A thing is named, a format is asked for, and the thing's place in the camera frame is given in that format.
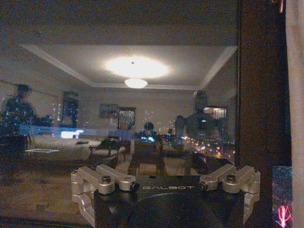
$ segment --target window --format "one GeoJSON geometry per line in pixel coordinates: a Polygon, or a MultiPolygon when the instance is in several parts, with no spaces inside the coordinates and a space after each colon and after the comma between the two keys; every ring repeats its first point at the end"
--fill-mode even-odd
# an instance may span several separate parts
{"type": "Polygon", "coordinates": [[[234,163],[231,8],[210,7],[223,24],[205,11],[199,25],[8,26],[15,38],[0,56],[0,216],[88,225],[71,200],[70,174],[83,166],[172,176],[203,174],[206,157],[234,163]],[[124,61],[107,68],[109,60],[124,61]],[[132,77],[148,85],[129,88],[132,77]]]}

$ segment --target white bedding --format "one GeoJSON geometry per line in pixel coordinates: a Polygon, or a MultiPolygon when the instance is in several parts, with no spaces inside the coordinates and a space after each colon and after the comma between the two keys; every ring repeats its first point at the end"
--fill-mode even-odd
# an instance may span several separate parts
{"type": "MultiPolygon", "coordinates": [[[[109,156],[109,150],[95,150],[102,140],[89,140],[89,139],[62,139],[56,137],[49,137],[45,135],[36,135],[31,138],[31,149],[52,149],[58,150],[49,154],[45,153],[32,153],[32,156],[42,160],[54,161],[85,161],[91,154],[100,156],[109,156]],[[84,144],[77,144],[77,142],[88,142],[84,144]]],[[[117,150],[111,150],[110,156],[117,155],[117,150]]]]}

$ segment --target pink light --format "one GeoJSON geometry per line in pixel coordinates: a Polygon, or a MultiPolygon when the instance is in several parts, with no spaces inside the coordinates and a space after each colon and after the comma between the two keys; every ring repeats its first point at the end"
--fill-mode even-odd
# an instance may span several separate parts
{"type": "Polygon", "coordinates": [[[279,215],[279,219],[281,221],[281,227],[284,228],[286,226],[286,222],[289,219],[292,219],[290,210],[288,206],[280,206],[278,209],[278,215],[279,215]]]}

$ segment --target curtain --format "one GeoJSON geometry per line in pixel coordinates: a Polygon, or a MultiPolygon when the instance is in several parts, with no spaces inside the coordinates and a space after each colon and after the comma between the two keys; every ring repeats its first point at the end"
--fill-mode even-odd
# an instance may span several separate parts
{"type": "Polygon", "coordinates": [[[293,217],[304,228],[304,1],[286,1],[287,59],[293,166],[293,217]]]}

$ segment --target logo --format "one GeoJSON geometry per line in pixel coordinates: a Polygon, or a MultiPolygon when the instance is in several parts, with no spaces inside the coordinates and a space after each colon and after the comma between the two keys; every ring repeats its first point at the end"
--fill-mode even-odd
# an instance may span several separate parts
{"type": "Polygon", "coordinates": [[[153,189],[162,189],[162,190],[177,190],[177,189],[180,189],[180,190],[185,190],[185,189],[193,189],[194,186],[168,186],[168,187],[164,187],[164,186],[154,186],[154,187],[151,187],[151,186],[144,186],[142,189],[145,189],[145,190],[153,190],[153,189]]]}

